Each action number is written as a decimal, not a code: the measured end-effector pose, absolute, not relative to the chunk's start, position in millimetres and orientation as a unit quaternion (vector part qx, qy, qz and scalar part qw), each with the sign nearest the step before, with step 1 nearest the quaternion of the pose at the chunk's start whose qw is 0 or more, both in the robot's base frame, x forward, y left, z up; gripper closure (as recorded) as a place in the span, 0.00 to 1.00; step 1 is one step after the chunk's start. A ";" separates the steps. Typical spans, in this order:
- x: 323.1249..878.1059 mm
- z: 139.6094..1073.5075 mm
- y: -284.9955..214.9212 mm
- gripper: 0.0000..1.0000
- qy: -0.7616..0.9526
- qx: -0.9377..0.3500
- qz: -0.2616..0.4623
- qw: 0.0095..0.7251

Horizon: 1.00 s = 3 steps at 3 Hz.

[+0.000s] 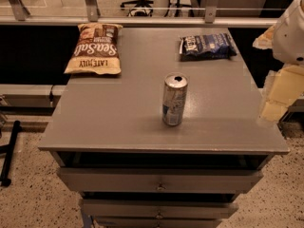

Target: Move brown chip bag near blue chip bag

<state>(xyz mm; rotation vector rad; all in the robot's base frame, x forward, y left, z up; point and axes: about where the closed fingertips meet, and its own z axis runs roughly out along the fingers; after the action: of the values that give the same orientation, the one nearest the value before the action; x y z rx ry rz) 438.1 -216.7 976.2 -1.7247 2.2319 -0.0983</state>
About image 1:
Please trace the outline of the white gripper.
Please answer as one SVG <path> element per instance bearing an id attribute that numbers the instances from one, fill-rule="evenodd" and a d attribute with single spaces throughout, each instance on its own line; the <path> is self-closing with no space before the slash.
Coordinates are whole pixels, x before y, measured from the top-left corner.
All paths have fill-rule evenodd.
<path id="1" fill-rule="evenodd" d="M 294 0 L 277 20 L 253 42 L 258 49 L 273 49 L 285 65 L 271 71 L 263 88 L 260 117 L 278 122 L 304 92 L 304 0 Z"/>

